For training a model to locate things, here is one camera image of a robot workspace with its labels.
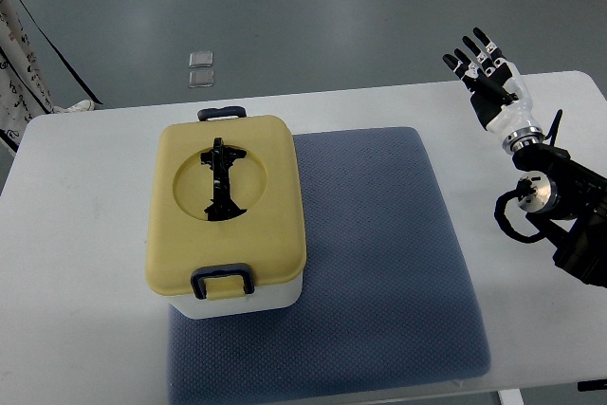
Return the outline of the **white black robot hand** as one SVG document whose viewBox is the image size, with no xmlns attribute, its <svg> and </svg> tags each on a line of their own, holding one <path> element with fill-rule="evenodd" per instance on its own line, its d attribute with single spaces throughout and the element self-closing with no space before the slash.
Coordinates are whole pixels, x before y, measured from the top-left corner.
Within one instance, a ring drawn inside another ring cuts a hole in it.
<svg viewBox="0 0 607 405">
<path fill-rule="evenodd" d="M 538 131 L 533 102 L 516 65 L 480 28 L 472 33 L 462 38 L 467 51 L 456 48 L 443 61 L 470 92 L 482 127 L 500 139 L 526 128 Z"/>
</svg>

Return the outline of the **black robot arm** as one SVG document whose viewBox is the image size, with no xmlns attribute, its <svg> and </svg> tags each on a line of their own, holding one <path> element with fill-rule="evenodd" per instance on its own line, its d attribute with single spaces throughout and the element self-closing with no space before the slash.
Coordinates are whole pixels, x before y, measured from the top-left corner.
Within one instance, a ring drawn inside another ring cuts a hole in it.
<svg viewBox="0 0 607 405">
<path fill-rule="evenodd" d="M 499 196 L 494 218 L 504 234 L 524 244 L 542 239 L 556 247 L 556 267 L 586 285 L 606 286 L 606 178 L 574 161 L 555 145 L 562 111 L 545 135 L 525 127 L 504 141 L 514 166 L 524 174 L 516 187 Z M 514 200 L 538 231 L 517 232 L 506 216 Z"/>
</svg>

